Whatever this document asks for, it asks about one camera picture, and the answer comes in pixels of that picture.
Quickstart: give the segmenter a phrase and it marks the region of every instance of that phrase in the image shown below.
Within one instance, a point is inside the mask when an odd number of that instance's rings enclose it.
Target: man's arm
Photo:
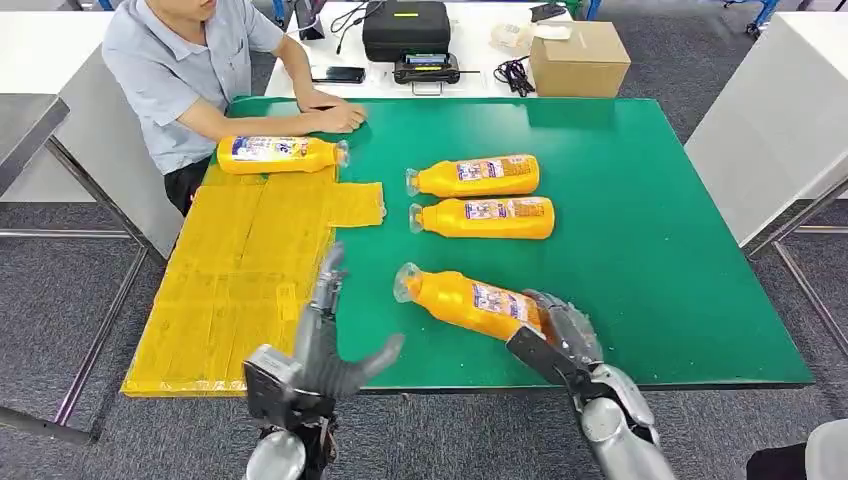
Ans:
[[[295,97],[308,94],[313,90],[309,58],[299,43],[289,38],[288,35],[284,35],[280,44],[271,53],[283,61],[283,66],[292,79]]]
[[[177,117],[177,121],[216,142],[236,135],[297,136],[318,131],[350,133],[362,122],[352,107],[288,117],[227,118],[203,98],[198,98]]]

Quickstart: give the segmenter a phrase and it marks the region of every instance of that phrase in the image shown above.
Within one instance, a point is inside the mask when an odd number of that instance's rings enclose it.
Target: black cable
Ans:
[[[386,1],[387,0],[380,1],[377,4],[376,7],[371,9],[371,11],[368,11],[369,0],[364,0],[362,3],[360,3],[355,8],[353,8],[351,11],[339,15],[338,17],[336,17],[330,23],[330,32],[331,33],[342,32],[342,36],[339,39],[339,45],[336,47],[336,55],[338,55],[342,52],[342,42],[344,42],[344,37],[345,37],[345,35],[347,35],[347,31],[350,30],[351,27],[355,27],[355,26],[359,25],[360,23],[364,22],[365,19],[370,17],[371,15],[374,15],[375,13],[377,13],[381,8],[383,8],[383,6],[386,4]],[[350,20],[353,18],[353,16],[356,14],[356,12],[362,10],[363,8],[365,8],[365,15],[353,20],[353,23],[348,25],[348,22],[350,22]],[[337,23],[342,19],[344,19],[342,24],[337,25]]]
[[[527,79],[527,71],[524,70],[524,65],[521,63],[530,58],[530,55],[525,55],[515,60],[507,60],[498,65],[492,74],[495,80],[509,85],[511,92],[518,92],[522,97],[526,97],[528,93],[535,92],[536,89],[530,84]]]

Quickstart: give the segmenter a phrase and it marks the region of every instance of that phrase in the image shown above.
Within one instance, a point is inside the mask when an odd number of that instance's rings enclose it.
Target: electronic device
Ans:
[[[395,82],[459,82],[462,72],[452,53],[407,53],[395,62]]]
[[[394,63],[407,53],[448,53],[451,30],[442,2],[368,2],[362,22],[365,56]]]
[[[313,66],[311,72],[315,83],[362,83],[365,80],[365,69],[361,67]]]
[[[547,20],[549,18],[554,18],[562,15],[563,13],[567,13],[568,9],[563,7],[562,5],[549,2],[544,5],[539,5],[530,9],[530,21],[532,23],[541,22],[542,20]]]
[[[320,40],[324,38],[324,28],[318,14],[327,0],[294,0],[294,13],[297,16],[297,32],[301,40]]]

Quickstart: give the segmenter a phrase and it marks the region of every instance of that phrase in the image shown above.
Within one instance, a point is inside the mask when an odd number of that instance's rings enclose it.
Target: black bag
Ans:
[[[450,21],[442,2],[368,2],[362,24],[365,55],[396,62],[407,53],[448,53]]]

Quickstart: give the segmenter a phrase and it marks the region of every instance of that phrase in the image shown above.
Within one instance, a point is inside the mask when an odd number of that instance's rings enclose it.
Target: floor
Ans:
[[[685,141],[751,46],[739,32],[756,5],[605,0],[633,59],[623,96],[657,98]],[[270,74],[255,58],[255,91]],[[821,223],[848,224],[848,205]],[[8,227],[109,224],[91,205],[3,205]],[[786,244],[848,330],[848,241],[796,235]],[[133,249],[119,240],[0,242],[0,404],[51,415],[108,308]],[[803,441],[848,416],[848,361],[769,249],[752,268],[817,383],[800,390],[646,394],[681,479],[741,479],[757,449]],[[72,424],[100,441],[76,447],[0,429],[2,479],[237,479],[255,445],[242,399],[129,399],[117,389],[161,280],[148,261]],[[594,479],[601,475],[560,392],[358,396],[339,405],[331,479]]]

